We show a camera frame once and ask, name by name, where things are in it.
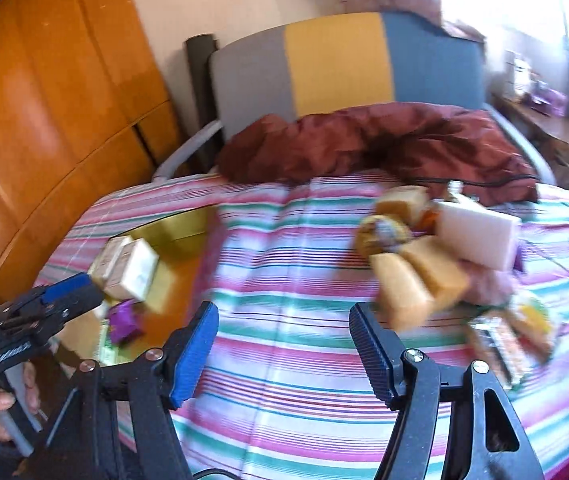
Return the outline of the yellow sponge front block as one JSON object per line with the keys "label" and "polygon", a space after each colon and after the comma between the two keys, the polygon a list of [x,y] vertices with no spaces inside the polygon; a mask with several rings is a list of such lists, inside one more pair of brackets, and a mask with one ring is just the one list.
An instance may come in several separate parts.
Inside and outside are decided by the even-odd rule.
{"label": "yellow sponge front block", "polygon": [[413,266],[394,252],[372,255],[370,266],[389,327],[404,332],[421,326],[434,310],[434,298]]}

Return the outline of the yellow sponge block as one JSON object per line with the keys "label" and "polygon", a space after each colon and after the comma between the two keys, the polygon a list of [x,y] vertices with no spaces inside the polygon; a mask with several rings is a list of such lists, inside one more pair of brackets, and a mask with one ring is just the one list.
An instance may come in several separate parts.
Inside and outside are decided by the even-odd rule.
{"label": "yellow sponge block", "polygon": [[434,310],[434,298],[413,266],[394,252],[372,255],[370,266],[389,327],[404,332],[421,326]]}
{"label": "yellow sponge block", "polygon": [[403,244],[399,255],[418,273],[434,298],[434,310],[455,307],[470,287],[470,278],[459,260],[435,235],[424,235]]}
{"label": "yellow sponge block", "polygon": [[408,226],[415,226],[429,205],[429,191],[420,185],[404,185],[391,188],[375,203],[376,214],[394,214]]}

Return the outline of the white carton box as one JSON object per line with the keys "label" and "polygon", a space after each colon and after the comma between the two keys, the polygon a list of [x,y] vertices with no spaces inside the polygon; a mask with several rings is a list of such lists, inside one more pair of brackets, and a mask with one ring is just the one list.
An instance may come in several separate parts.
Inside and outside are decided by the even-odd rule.
{"label": "white carton box", "polygon": [[143,238],[125,245],[104,285],[106,295],[117,300],[147,298],[158,265],[158,254]]}
{"label": "white carton box", "polygon": [[110,238],[102,247],[98,256],[91,263],[88,274],[92,281],[103,287],[110,278],[115,264],[126,245],[134,239],[129,235],[120,235]]}

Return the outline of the purple wrapper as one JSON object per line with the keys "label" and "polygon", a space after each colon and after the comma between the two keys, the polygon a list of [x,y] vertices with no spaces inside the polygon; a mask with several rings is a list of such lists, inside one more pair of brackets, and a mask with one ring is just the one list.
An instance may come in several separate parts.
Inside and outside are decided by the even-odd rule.
{"label": "purple wrapper", "polygon": [[108,315],[108,337],[111,344],[120,346],[143,334],[142,304],[135,299],[121,301],[112,307]]}

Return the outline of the striped bed sheet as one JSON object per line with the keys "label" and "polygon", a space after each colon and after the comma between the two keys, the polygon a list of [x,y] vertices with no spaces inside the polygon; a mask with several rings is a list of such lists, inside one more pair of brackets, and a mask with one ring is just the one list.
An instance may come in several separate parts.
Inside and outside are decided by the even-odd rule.
{"label": "striped bed sheet", "polygon": [[[353,248],[358,223],[391,187],[380,171],[297,188],[231,184],[216,174],[114,192],[75,223],[38,275],[42,284],[89,268],[106,240],[144,223],[216,206],[226,223],[210,283],[220,312],[196,396],[175,415],[194,470],[248,479],[370,479],[395,414],[374,396],[348,331],[348,312],[377,295]],[[522,219],[524,272],[561,323],[549,362],[513,396],[541,468],[569,477],[569,190],[543,184]]]}

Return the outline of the yellow sponge middle block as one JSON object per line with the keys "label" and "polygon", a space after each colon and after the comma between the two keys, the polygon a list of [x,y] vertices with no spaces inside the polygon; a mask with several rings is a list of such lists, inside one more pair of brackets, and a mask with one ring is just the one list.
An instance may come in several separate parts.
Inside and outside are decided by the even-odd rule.
{"label": "yellow sponge middle block", "polygon": [[455,307],[470,287],[470,278],[459,260],[435,235],[424,235],[403,244],[399,255],[418,273],[434,298],[434,310]]}

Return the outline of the yellow patterned sock ball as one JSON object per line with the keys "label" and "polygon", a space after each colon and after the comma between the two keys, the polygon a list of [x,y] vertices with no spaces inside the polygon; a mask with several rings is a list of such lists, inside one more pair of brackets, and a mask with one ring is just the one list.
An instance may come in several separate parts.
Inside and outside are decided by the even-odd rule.
{"label": "yellow patterned sock ball", "polygon": [[413,239],[409,226],[396,214],[370,214],[360,221],[354,244],[356,252],[368,259],[382,252],[396,252]]}

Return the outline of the golden storage box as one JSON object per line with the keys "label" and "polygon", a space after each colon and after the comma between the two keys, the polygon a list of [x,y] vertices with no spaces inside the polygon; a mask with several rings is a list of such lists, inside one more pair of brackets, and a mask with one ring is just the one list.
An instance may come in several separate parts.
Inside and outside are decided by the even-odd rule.
{"label": "golden storage box", "polygon": [[131,361],[159,347],[176,328],[185,326],[208,296],[226,228],[215,206],[178,212],[127,232],[143,238],[158,253],[148,296],[136,305],[140,334],[113,346],[109,323],[90,313],[76,318],[59,334],[57,358],[66,366],[94,359],[102,364]]}

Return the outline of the pink plastic bag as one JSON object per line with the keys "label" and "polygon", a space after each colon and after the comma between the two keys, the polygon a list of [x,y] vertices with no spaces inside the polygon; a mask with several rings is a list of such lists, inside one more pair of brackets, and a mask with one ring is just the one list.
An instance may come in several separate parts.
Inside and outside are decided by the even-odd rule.
{"label": "pink plastic bag", "polygon": [[462,296],[464,302],[480,307],[500,307],[509,302],[514,294],[509,272],[493,270],[465,260],[460,264],[469,278],[469,287]]}

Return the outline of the clear snack package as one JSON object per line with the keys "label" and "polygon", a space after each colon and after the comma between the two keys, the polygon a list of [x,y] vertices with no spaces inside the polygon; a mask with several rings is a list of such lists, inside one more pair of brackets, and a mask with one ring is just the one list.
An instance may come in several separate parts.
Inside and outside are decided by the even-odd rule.
{"label": "clear snack package", "polygon": [[524,385],[531,364],[500,311],[487,311],[467,322],[467,341],[475,356],[488,364],[505,390],[516,391]]}

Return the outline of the orange snack packet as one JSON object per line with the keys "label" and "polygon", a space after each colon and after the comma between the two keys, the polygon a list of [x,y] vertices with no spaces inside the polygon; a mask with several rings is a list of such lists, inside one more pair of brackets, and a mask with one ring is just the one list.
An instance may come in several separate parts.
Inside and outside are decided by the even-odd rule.
{"label": "orange snack packet", "polygon": [[422,211],[421,217],[413,229],[415,232],[433,235],[436,232],[438,218],[439,208],[437,205],[426,208]]}

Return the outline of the yellow sponge back block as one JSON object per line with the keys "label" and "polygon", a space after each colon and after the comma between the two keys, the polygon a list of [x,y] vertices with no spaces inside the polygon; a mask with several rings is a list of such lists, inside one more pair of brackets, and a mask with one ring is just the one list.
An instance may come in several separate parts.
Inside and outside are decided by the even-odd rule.
{"label": "yellow sponge back block", "polygon": [[429,205],[429,191],[420,185],[404,185],[391,188],[375,203],[376,214],[394,214],[408,226],[415,226]]}

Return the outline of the white foam block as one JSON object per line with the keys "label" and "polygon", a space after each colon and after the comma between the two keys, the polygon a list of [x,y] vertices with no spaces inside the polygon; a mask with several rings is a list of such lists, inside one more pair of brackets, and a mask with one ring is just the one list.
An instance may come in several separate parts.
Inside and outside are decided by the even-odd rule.
{"label": "white foam block", "polygon": [[460,259],[491,270],[513,269],[522,221],[511,214],[443,202],[436,236]]}

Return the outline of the yellow green snack packet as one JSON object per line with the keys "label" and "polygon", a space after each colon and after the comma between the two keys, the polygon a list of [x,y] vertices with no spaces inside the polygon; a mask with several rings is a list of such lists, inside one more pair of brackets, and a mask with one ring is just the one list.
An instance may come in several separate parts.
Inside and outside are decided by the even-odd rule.
{"label": "yellow green snack packet", "polygon": [[505,317],[513,330],[523,336],[544,361],[551,359],[557,346],[560,324],[538,296],[528,290],[520,290],[512,296],[505,309]]}

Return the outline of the orange wooden wardrobe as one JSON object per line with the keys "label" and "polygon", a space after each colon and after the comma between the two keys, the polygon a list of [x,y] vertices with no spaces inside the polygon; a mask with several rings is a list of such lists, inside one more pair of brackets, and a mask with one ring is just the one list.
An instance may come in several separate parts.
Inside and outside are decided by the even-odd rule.
{"label": "orange wooden wardrobe", "polygon": [[180,141],[134,0],[0,0],[0,300]]}

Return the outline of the maroon quilted blanket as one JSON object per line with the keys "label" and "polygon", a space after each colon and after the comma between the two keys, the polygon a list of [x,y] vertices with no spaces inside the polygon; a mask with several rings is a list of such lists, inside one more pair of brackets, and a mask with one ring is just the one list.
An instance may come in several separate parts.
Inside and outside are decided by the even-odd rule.
{"label": "maroon quilted blanket", "polygon": [[391,102],[288,122],[269,114],[228,141],[219,174],[303,184],[381,169],[440,196],[451,181],[488,207],[538,198],[534,169],[485,110]]}

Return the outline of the wooden desk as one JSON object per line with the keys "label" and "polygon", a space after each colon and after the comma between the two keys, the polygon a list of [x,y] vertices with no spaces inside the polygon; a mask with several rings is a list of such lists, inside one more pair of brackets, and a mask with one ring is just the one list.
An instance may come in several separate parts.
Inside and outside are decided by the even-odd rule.
{"label": "wooden desk", "polygon": [[557,184],[569,188],[569,118],[546,116],[495,94],[490,104],[537,148]]}

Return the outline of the purple desk organizer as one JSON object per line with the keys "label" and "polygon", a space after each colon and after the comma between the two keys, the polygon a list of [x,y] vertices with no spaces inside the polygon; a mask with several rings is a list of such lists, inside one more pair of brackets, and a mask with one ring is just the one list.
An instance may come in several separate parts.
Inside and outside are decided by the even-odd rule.
{"label": "purple desk organizer", "polygon": [[542,115],[562,118],[566,114],[567,97],[549,84],[537,80],[531,86],[528,106]]}

